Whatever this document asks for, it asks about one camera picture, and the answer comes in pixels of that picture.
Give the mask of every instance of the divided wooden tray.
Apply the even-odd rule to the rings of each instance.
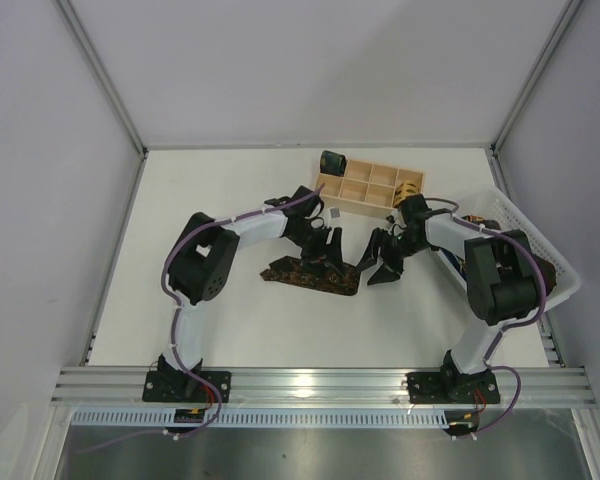
[[[320,197],[327,206],[345,212],[385,218],[393,210],[396,189],[404,182],[424,186],[424,172],[389,165],[348,160],[344,177],[321,173],[316,187],[325,184]]]

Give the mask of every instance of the wooden box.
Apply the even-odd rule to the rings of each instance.
[[[393,210],[396,190],[405,182],[422,192],[424,172],[348,160],[344,177],[321,173],[316,180],[316,188],[325,184],[320,197],[327,206],[359,215],[386,218]]]

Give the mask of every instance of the white plastic basket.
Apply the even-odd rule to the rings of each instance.
[[[573,267],[500,190],[495,187],[480,187],[471,193],[453,199],[460,205],[458,210],[460,216],[477,215],[485,219],[497,220],[503,231],[515,229],[524,231],[529,238],[532,252],[553,263],[556,267],[556,286],[547,297],[546,310],[561,304],[578,291],[581,281]],[[466,291],[467,285],[464,279],[444,253],[438,251],[437,255],[442,260],[445,269]]]

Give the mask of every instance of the white table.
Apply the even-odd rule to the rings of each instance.
[[[160,272],[189,217],[224,217],[263,200],[313,187],[322,149],[153,151],[147,160],[109,289],[90,365],[145,366],[167,345],[172,302]],[[473,148],[377,148],[335,151],[427,173],[423,193],[453,197],[493,185],[485,152]],[[343,214],[343,256],[356,264],[379,219]],[[437,367],[472,315],[431,252],[406,259],[402,280],[367,287],[354,297],[263,281],[259,273],[284,255],[285,239],[236,257],[216,298],[204,360],[226,367]],[[545,367],[536,326],[507,334],[495,364]]]

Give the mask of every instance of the gray floor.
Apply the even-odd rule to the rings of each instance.
[[[161,435],[91,454],[75,450],[132,432],[72,427],[59,479],[587,479],[569,411],[515,412],[478,441],[439,430],[210,429]]]

